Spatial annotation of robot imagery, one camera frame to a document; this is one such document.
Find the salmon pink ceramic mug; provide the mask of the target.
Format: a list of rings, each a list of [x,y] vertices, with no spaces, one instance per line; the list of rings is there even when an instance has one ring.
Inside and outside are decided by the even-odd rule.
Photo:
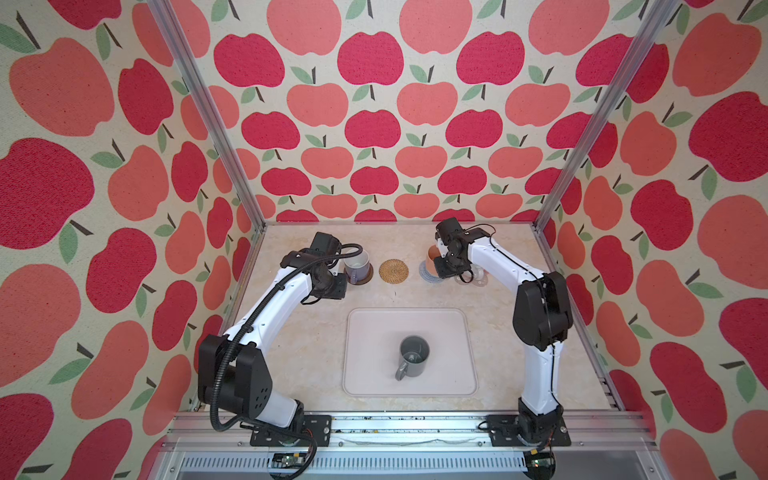
[[[439,248],[435,245],[430,246],[427,252],[425,268],[427,272],[434,277],[438,277],[438,273],[437,273],[434,261],[440,257],[441,257],[441,253]]]

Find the lavender ceramic mug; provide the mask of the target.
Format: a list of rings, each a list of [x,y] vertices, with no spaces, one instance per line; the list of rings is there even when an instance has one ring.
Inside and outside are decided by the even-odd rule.
[[[349,266],[352,268],[359,268],[359,267],[365,267],[367,264],[370,263],[369,255],[366,251],[362,251],[358,255],[355,255],[354,257],[346,258],[344,261],[344,272],[345,267]]]

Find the pink flower coaster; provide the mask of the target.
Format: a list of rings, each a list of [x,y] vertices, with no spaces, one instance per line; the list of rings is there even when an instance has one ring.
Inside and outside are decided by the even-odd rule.
[[[477,287],[484,287],[488,284],[488,275],[482,268],[472,268],[471,284]]]

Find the grey woven round coaster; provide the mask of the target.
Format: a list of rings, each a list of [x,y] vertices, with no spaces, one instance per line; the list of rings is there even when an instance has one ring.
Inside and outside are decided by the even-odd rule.
[[[419,275],[421,276],[421,278],[422,278],[422,279],[423,279],[425,282],[427,282],[427,283],[430,283],[430,284],[438,284],[438,283],[440,283],[440,282],[441,282],[441,279],[440,279],[440,278],[438,278],[438,277],[436,277],[436,276],[432,275],[432,274],[431,274],[431,273],[430,273],[430,272],[427,270],[427,268],[426,268],[426,263],[425,263],[425,262],[422,262],[422,263],[419,265]]]

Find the brown wooden round coaster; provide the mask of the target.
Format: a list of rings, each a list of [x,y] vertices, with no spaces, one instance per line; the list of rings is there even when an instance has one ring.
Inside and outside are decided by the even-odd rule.
[[[359,268],[346,266],[345,273],[347,275],[347,281],[349,284],[365,285],[373,278],[374,268],[371,264],[367,264],[365,267]]]

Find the tan rattan round coaster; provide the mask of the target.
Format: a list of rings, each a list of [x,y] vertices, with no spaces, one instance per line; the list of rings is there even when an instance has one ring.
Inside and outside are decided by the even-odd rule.
[[[397,285],[408,278],[409,268],[403,260],[388,259],[380,265],[378,273],[385,283]]]

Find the dark grey ceramic mug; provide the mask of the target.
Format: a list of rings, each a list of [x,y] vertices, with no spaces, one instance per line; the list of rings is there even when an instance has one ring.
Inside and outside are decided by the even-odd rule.
[[[399,346],[399,365],[395,379],[402,381],[406,377],[420,376],[430,356],[430,346],[421,336],[411,335],[404,338]]]

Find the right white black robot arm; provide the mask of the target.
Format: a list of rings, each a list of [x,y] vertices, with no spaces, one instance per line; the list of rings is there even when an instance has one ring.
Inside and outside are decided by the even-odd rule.
[[[437,225],[435,240],[440,256],[433,263],[439,277],[461,277],[477,267],[515,294],[513,329],[525,345],[518,436],[529,445],[549,439],[563,415],[559,364],[573,326],[565,278],[530,266],[501,247],[492,233],[480,226],[464,228],[454,218]]]

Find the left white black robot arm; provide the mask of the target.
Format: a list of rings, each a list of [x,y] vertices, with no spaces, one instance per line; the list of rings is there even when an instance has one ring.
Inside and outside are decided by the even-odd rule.
[[[270,288],[245,316],[225,333],[203,340],[198,354],[198,397],[209,406],[214,430],[226,431],[242,422],[300,432],[303,404],[275,390],[266,356],[298,306],[311,297],[319,301],[345,296],[347,277],[334,270],[347,257],[345,248],[288,253]]]

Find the beige rectangular tray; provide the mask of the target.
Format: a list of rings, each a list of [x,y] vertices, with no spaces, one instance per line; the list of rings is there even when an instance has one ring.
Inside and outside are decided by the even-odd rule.
[[[395,379],[401,341],[430,346],[424,372]],[[342,386],[355,397],[466,397],[477,375],[464,313],[454,308],[361,308],[348,316]]]

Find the left aluminium frame post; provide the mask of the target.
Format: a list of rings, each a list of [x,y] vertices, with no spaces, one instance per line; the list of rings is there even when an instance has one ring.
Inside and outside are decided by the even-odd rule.
[[[159,31],[168,46],[189,89],[201,119],[209,133],[213,146],[219,153],[225,170],[233,182],[246,213],[254,224],[255,231],[263,234],[266,222],[256,202],[240,157],[233,146],[216,102],[200,74],[196,58],[184,34],[184,29],[170,1],[150,0],[150,10]]]

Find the aluminium frame post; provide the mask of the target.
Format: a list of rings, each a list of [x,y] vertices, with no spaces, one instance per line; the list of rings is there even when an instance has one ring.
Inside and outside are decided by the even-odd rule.
[[[170,1],[150,0],[150,10],[159,31],[168,46],[189,89],[201,119],[209,133],[213,146],[219,153],[225,170],[233,182],[246,213],[254,224],[255,231],[263,234],[266,222],[256,202],[240,157],[233,146],[216,102],[200,74],[196,58],[184,34],[184,29]]]
[[[577,146],[568,155],[561,174],[551,192],[546,196],[545,202],[533,223],[533,231],[535,233],[542,233],[544,231],[548,221],[560,205],[569,185],[575,178],[580,165],[586,160],[610,119],[612,112],[623,99],[631,81],[635,78],[637,71],[678,5],[679,1],[673,0],[659,0],[651,5],[649,12],[641,22],[637,35],[631,41],[627,53],[619,64],[611,82],[606,87],[605,94],[599,99],[597,108],[587,123]]]

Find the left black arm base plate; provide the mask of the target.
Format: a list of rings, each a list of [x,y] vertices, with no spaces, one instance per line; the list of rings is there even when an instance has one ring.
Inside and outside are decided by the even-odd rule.
[[[268,424],[257,424],[252,428],[250,445],[253,447],[309,447],[315,442],[327,447],[332,433],[330,415],[305,415],[303,424],[296,431],[280,429]]]

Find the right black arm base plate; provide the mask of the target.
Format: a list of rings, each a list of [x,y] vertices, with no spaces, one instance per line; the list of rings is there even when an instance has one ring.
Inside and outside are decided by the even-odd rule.
[[[540,429],[534,420],[520,415],[488,415],[478,429],[486,432],[493,447],[521,447],[542,449],[572,445],[570,434],[562,418],[554,425]]]

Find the front aluminium frame rail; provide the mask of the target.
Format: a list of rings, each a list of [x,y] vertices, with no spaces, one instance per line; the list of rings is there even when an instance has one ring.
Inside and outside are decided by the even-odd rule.
[[[223,433],[207,416],[176,417],[150,479],[669,479],[637,413],[575,410],[564,416],[572,445],[493,447],[478,429],[510,411],[313,412],[330,415],[327,447],[253,447],[252,428]]]

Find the right aluminium frame post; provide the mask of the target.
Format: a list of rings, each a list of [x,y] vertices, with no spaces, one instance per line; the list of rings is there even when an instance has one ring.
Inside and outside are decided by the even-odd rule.
[[[619,64],[611,82],[606,87],[605,94],[599,99],[597,108],[587,123],[577,146],[568,155],[561,174],[551,192],[546,196],[545,202],[533,223],[533,231],[535,233],[542,233],[544,231],[548,221],[560,205],[569,185],[575,178],[580,165],[586,160],[610,119],[612,112],[623,99],[631,81],[635,78],[637,71],[678,5],[679,1],[673,0],[659,0],[651,5],[649,12],[641,22],[637,35],[631,41],[627,53]]]

